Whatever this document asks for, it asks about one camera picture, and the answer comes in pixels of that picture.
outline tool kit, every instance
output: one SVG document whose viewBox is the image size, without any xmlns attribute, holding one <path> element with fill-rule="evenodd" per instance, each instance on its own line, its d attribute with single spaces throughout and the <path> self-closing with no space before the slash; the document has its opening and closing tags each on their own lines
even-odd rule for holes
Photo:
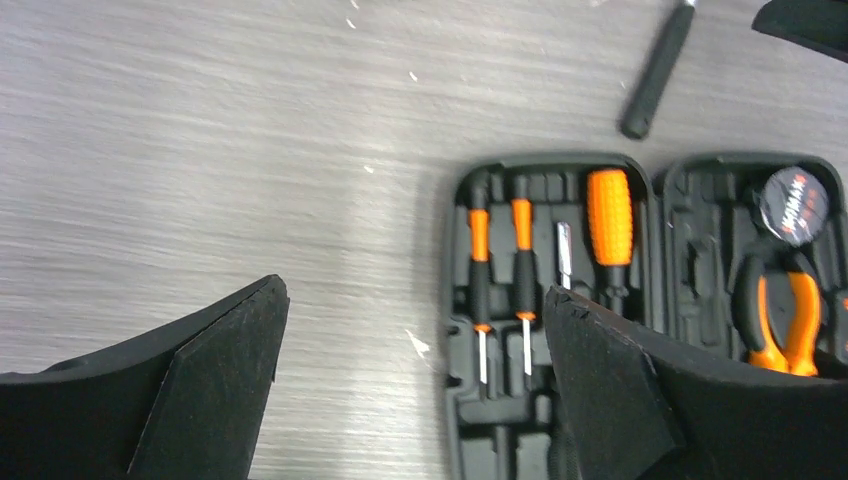
<svg viewBox="0 0 848 480">
<path fill-rule="evenodd" d="M 580 478 L 540 320 L 553 286 L 716 355 L 848 377 L 848 218 L 820 158 L 708 154 L 651 182 L 615 153 L 514 156 L 470 169 L 446 218 L 456 480 Z"/>
</svg>

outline black foam piece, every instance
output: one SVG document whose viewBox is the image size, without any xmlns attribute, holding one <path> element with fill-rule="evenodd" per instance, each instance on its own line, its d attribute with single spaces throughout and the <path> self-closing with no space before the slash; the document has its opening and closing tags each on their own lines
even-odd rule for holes
<svg viewBox="0 0 848 480">
<path fill-rule="evenodd" d="M 848 3 L 844 0 L 772 0 L 751 27 L 848 62 Z"/>
<path fill-rule="evenodd" d="M 543 321 L 585 480 L 848 478 L 848 383 L 718 357 L 558 288 Z"/>
<path fill-rule="evenodd" d="M 288 305 L 269 276 L 44 372 L 0 375 L 0 478 L 246 478 Z"/>
<path fill-rule="evenodd" d="M 548 333 L 548 342 L 559 347 L 554 371 L 578 439 L 583 479 L 631 480 L 683 447 L 650 358 L 638 345 L 609 341 L 615 323 L 628 320 L 613 316 L 612 325 L 601 325 L 585 309 L 545 307 L 545 325 L 560 334 L 554 344 Z"/>
</svg>

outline black plastic case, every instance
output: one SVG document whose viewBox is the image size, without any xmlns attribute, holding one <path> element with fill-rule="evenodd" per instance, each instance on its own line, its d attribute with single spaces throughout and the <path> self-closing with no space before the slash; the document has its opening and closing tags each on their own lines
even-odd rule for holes
<svg viewBox="0 0 848 480">
<path fill-rule="evenodd" d="M 754 223 L 749 191 L 781 168 L 813 174 L 829 197 L 829 215 L 816 239 L 800 247 L 813 263 L 823 303 L 817 365 L 823 376 L 845 377 L 848 321 L 848 221 L 842 181 L 826 161 L 763 152 L 706 154 L 678 162 L 648 180 L 631 158 L 616 153 L 564 152 L 482 162 L 467 171 L 447 214 L 442 318 L 449 356 L 446 407 L 455 480 L 580 478 L 567 419 L 559 411 L 544 325 L 532 333 L 533 375 L 525 383 L 521 323 L 511 308 L 516 234 L 510 206 L 514 175 L 529 177 L 536 258 L 536 311 L 557 283 L 556 222 L 572 231 L 572 290 L 597 299 L 602 268 L 595 263 L 586 208 L 587 174 L 625 171 L 633 212 L 633 259 L 626 270 L 624 316 L 718 355 L 744 361 L 745 348 L 730 317 L 730 294 L 745 255 L 771 263 L 789 248 Z M 489 179 L 491 259 L 488 336 L 489 389 L 478 379 L 477 341 L 468 306 L 471 179 Z M 768 274 L 769 313 L 778 343 L 794 314 L 785 274 Z"/>
</svg>

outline wood grain surface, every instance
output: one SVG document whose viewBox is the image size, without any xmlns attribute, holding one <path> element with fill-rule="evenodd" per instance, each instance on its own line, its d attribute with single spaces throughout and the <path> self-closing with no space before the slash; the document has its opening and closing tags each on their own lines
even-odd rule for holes
<svg viewBox="0 0 848 480">
<path fill-rule="evenodd" d="M 445 478 L 437 282 L 463 166 L 774 149 L 848 175 L 848 65 L 753 32 L 762 3 L 699 3 L 634 143 L 615 120 L 672 0 L 0 0 L 0 370 L 278 273 L 252 478 Z"/>
</svg>

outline orange pliers handle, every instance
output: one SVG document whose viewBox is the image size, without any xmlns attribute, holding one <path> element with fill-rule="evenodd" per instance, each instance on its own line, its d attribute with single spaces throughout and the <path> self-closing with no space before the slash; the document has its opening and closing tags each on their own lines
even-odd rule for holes
<svg viewBox="0 0 848 480">
<path fill-rule="evenodd" d="M 736 328 L 748 347 L 748 363 L 793 375 L 818 374 L 813 354 L 821 326 L 821 293 L 807 258 L 796 253 L 786 258 L 784 267 L 795 294 L 795 318 L 789 327 L 786 348 L 774 341 L 768 317 L 768 295 L 763 260 L 751 255 L 745 259 L 733 292 Z"/>
</svg>

